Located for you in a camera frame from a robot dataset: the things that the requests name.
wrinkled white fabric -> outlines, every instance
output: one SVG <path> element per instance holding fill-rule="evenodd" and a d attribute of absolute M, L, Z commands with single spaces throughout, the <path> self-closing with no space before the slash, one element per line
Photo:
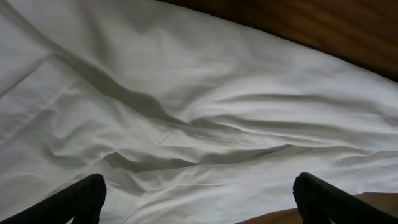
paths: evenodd
<path fill-rule="evenodd" d="M 146 0 L 0 1 L 0 220 L 92 173 L 101 223 L 234 223 L 301 172 L 398 192 L 398 86 Z"/>

dark wood grain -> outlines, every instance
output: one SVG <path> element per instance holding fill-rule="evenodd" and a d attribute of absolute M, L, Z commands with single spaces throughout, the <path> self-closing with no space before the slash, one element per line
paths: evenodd
<path fill-rule="evenodd" d="M 398 0 L 163 0 L 260 29 L 398 81 Z"/>

garment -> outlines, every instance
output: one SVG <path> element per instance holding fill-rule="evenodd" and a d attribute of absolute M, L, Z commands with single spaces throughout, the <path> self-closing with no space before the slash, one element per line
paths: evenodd
<path fill-rule="evenodd" d="M 92 174 L 101 223 L 234 223 L 310 172 L 398 192 L 397 84 L 149 0 L 0 1 L 0 219 Z"/>

black object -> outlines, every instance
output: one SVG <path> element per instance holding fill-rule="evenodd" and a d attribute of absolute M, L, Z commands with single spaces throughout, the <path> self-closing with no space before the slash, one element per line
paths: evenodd
<path fill-rule="evenodd" d="M 105 202 L 103 176 L 91 174 L 0 224 L 98 224 Z"/>
<path fill-rule="evenodd" d="M 296 178 L 293 194 L 303 224 L 398 224 L 398 218 L 306 172 Z"/>

wooden table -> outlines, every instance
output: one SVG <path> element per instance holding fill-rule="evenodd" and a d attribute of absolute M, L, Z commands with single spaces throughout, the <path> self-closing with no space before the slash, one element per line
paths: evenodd
<path fill-rule="evenodd" d="M 398 0 L 163 0 L 251 26 L 398 81 Z"/>

